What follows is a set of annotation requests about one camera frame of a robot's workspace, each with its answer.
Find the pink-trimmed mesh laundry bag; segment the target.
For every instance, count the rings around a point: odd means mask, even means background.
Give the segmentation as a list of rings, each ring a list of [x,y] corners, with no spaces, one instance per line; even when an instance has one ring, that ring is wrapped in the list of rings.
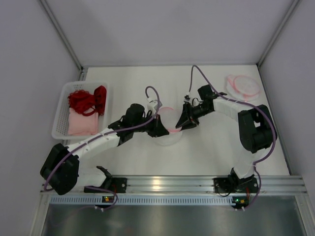
[[[176,128],[181,112],[171,107],[162,107],[158,114],[169,135],[154,138],[154,142],[161,146],[170,146],[177,143],[182,136],[181,128]]]

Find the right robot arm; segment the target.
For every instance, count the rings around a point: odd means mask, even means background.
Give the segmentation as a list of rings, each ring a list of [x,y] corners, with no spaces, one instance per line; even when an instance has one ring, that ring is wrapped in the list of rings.
[[[222,98],[225,93],[216,93],[210,85],[198,89],[201,102],[194,106],[186,95],[182,114],[176,124],[177,129],[192,129],[199,125],[199,118],[212,112],[224,114],[238,123],[242,151],[237,156],[232,175],[239,179],[254,174],[254,166],[260,159],[272,153],[277,133],[267,106],[254,106],[245,102]]]

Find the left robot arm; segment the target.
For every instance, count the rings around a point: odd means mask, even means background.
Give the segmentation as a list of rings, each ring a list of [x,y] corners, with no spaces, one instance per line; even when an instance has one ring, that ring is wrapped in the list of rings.
[[[131,104],[125,115],[98,134],[68,146],[54,145],[40,170],[45,179],[44,190],[50,186],[57,194],[64,195],[76,187],[102,186],[107,179],[105,169],[94,167],[88,171],[80,163],[126,143],[137,132],[145,132],[152,138],[169,135],[158,113],[146,113],[142,105]]]

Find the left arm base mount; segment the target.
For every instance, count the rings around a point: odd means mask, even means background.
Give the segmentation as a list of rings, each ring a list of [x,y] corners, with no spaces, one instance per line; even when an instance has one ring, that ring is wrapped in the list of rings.
[[[114,193],[125,193],[127,178],[125,177],[106,177],[101,176],[96,180],[84,184],[85,193],[104,193],[104,189]]]

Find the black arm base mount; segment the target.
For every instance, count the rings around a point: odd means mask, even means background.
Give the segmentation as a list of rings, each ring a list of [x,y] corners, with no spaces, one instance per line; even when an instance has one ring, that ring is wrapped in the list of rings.
[[[214,178],[215,193],[221,196],[228,196],[231,193],[257,193],[258,182],[254,176],[239,179],[238,177],[217,177]]]

